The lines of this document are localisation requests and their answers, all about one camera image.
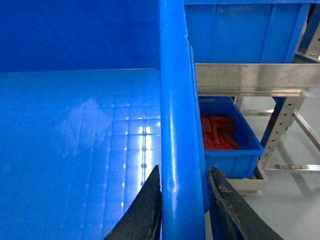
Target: bin bottom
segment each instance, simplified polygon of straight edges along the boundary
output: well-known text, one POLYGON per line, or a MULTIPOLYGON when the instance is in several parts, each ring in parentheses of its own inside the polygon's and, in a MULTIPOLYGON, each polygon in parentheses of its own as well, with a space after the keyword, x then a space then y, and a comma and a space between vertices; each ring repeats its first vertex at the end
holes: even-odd
POLYGON ((0 78, 0 239, 103 239, 161 164, 159 71, 0 78))

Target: plastic bin wall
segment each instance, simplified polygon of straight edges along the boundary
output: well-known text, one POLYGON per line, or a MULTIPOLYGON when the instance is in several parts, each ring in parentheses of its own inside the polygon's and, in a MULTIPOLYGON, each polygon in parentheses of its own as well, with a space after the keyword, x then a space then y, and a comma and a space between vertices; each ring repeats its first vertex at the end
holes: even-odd
POLYGON ((200 97, 199 109, 209 116, 232 117, 236 129, 233 136, 240 146, 240 150, 205 150, 207 169, 218 166, 227 178, 251 178, 264 148, 233 101, 227 97, 200 97))
POLYGON ((0 72, 160 67, 156 0, 1 1, 0 72))
POLYGON ((184 0, 196 63, 291 63, 318 0, 184 0))

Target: blue plastic rail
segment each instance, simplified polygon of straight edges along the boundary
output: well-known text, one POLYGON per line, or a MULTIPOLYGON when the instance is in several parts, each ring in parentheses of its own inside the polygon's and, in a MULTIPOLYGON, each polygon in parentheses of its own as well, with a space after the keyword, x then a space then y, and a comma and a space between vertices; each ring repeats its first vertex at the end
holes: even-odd
POLYGON ((160 1, 162 239, 205 239, 197 114, 182 0, 160 1))

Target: metal frame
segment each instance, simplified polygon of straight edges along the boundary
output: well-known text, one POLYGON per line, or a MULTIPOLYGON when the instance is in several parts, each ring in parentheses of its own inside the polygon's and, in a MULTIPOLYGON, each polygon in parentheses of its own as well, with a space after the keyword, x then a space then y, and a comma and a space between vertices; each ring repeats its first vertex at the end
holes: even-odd
POLYGON ((301 53, 298 64, 219 64, 197 63, 196 75, 199 96, 236 96, 241 108, 243 96, 273 97, 274 109, 241 110, 245 116, 270 116, 261 143, 265 154, 259 159, 252 179, 229 179, 242 195, 259 195, 268 183, 265 170, 286 173, 320 173, 320 165, 271 164, 282 134, 294 120, 320 151, 320 138, 299 114, 310 87, 320 87, 320 61, 301 53))
POLYGON ((232 187, 241 195, 261 195, 268 184, 268 177, 258 163, 250 179, 227 179, 232 187))

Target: blue storage container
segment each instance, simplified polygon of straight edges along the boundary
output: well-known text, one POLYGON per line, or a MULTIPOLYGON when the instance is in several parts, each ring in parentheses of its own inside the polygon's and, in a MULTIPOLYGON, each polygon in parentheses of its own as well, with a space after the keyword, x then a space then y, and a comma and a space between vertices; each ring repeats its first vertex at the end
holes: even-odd
POLYGON ((205 239, 183 1, 2 1, 0 32, 0 239, 102 240, 155 165, 162 239, 205 239))
POLYGON ((228 97, 199 97, 199 108, 201 114, 232 117, 233 136, 240 146, 240 150, 204 150, 207 169, 218 166, 227 178, 250 178, 265 150, 239 109, 228 97))
POLYGON ((196 63, 291 63, 311 3, 184 0, 196 63))

